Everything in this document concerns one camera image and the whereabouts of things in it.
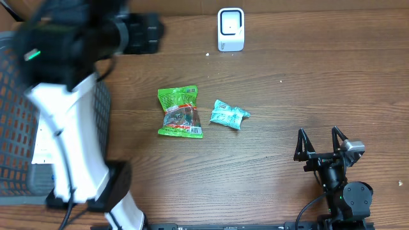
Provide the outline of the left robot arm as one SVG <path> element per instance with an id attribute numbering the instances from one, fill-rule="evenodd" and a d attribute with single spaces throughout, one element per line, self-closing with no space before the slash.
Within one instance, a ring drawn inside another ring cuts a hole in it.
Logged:
<path id="1" fill-rule="evenodd" d="M 109 229 L 149 227 L 130 193 L 129 163 L 102 155 L 94 97 L 104 75 L 95 65 L 118 54 L 154 54 L 163 35 L 156 13 L 130 13 L 126 1 L 44 1 L 20 25 L 13 49 L 25 96 L 56 145 L 48 207 L 71 212 L 87 204 L 105 215 Z"/>

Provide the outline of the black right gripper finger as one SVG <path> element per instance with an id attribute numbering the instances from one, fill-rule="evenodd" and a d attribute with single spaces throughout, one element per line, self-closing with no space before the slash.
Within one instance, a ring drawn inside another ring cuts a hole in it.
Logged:
<path id="1" fill-rule="evenodd" d="M 338 152 L 341 149 L 339 140 L 345 141 L 346 139 L 347 136 L 345 136 L 337 126 L 332 128 L 332 146 L 334 152 Z"/>
<path id="2" fill-rule="evenodd" d="M 298 131 L 297 145 L 294 154 L 294 161 L 308 161 L 316 153 L 305 130 L 301 128 Z"/>

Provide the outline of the teal tissue packet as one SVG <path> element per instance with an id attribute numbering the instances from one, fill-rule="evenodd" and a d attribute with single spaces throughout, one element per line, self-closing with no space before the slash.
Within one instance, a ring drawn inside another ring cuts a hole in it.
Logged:
<path id="1" fill-rule="evenodd" d="M 249 112 L 239 107 L 231 107 L 221 100 L 216 100 L 210 116 L 210 122 L 240 130 L 242 120 L 250 116 Z"/>

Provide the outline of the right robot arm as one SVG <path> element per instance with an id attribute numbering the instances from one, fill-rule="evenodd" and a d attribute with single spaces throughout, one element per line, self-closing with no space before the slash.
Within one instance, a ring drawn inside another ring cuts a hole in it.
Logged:
<path id="1" fill-rule="evenodd" d="M 350 140 L 337 126 L 332 128 L 333 151 L 317 153 L 305 130 L 298 131 L 297 146 L 293 159 L 305 162 L 304 171 L 314 173 L 323 193 L 305 205 L 288 229 L 366 230 L 374 229 L 367 223 L 373 201 L 373 188 L 364 182 L 349 182 L 347 168 L 363 156 L 366 147 L 362 141 Z M 302 215 L 312 205 L 325 199 L 328 213 L 317 217 L 315 222 L 302 222 Z"/>

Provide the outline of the white tube with gold cap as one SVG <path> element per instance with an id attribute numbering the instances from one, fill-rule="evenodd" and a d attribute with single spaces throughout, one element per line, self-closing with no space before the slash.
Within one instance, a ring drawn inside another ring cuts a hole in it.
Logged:
<path id="1" fill-rule="evenodd" d="M 56 144 L 46 122 L 40 118 L 35 139 L 32 164 L 53 164 Z"/>

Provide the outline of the green snack bag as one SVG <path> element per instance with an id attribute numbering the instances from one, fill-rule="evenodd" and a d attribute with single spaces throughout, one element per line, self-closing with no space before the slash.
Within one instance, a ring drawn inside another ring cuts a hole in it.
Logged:
<path id="1" fill-rule="evenodd" d="M 197 86 L 158 90 L 158 99 L 164 111 L 159 135 L 201 139 L 203 131 L 197 111 Z"/>

